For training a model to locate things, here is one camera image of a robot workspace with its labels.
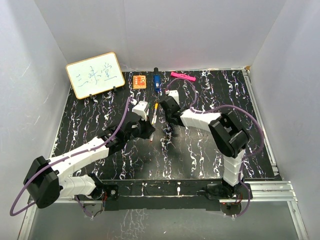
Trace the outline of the yellow marker pen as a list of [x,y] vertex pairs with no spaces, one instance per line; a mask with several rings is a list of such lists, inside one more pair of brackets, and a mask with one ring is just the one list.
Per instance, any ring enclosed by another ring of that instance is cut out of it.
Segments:
[[154,112],[153,112],[153,116],[152,116],[152,120],[151,120],[152,125],[154,125],[156,123],[158,106],[159,106],[158,103],[156,103],[154,105]]

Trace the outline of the green marker pen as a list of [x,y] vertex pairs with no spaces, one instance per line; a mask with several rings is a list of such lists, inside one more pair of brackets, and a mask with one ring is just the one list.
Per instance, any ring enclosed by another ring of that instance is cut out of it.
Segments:
[[148,106],[147,106],[147,117],[148,118],[150,117],[150,109],[151,109],[151,104],[148,103]]

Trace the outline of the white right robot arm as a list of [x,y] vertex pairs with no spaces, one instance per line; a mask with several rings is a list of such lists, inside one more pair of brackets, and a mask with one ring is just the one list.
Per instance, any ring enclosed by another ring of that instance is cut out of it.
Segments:
[[172,96],[160,102],[169,124],[197,128],[212,134],[223,155],[223,177],[220,183],[209,183],[198,193],[210,200],[233,199],[241,192],[244,180],[243,157],[249,134],[232,110],[222,113],[200,113],[181,108]]

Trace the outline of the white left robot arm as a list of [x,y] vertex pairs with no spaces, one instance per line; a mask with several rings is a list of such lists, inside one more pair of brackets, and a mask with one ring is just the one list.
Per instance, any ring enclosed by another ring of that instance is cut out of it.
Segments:
[[60,156],[49,159],[39,156],[33,160],[23,181],[25,190],[39,209],[47,208],[63,197],[85,195],[97,200],[107,195],[105,184],[93,173],[83,176],[73,176],[73,173],[114,155],[129,141],[149,139],[154,131],[146,111],[128,112],[118,125],[107,128],[80,147]]

